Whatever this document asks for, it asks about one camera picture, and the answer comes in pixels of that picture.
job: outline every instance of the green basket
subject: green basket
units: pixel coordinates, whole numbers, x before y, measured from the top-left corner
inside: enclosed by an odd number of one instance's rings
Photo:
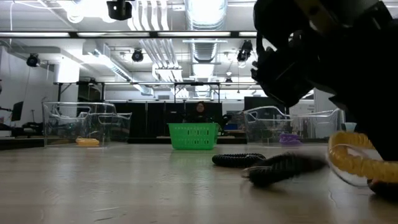
[[[169,124],[174,149],[212,150],[217,144],[217,123]]]

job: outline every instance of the table surface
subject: table surface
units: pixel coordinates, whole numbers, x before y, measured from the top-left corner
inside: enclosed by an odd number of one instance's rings
[[[398,206],[354,188],[328,169],[258,189],[240,169],[215,167],[218,153],[294,148],[170,145],[110,149],[33,148],[0,152],[1,223],[398,223]]]

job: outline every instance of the yellow object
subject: yellow object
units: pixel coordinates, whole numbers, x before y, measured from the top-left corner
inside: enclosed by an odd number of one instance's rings
[[[78,144],[78,146],[86,146],[86,147],[99,146],[100,144],[100,142],[97,139],[88,139],[81,137],[76,138],[76,143]]]
[[[398,183],[398,164],[377,161],[348,153],[350,146],[363,149],[375,149],[365,134],[337,132],[330,136],[329,160],[339,170],[368,179],[377,179],[387,183]]]

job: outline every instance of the clear plastic bin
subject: clear plastic bin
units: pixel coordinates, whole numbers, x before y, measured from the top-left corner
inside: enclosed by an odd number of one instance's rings
[[[124,118],[109,103],[43,103],[44,146],[77,147],[78,138],[98,141],[93,147],[108,146],[115,126]]]
[[[248,143],[326,143],[341,129],[341,110],[287,115],[274,106],[264,106],[244,111],[244,120]]]

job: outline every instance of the purple object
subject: purple object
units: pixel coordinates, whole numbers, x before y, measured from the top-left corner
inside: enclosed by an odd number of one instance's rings
[[[279,143],[285,146],[299,146],[302,143],[299,141],[300,136],[296,134],[285,134],[279,135]]]

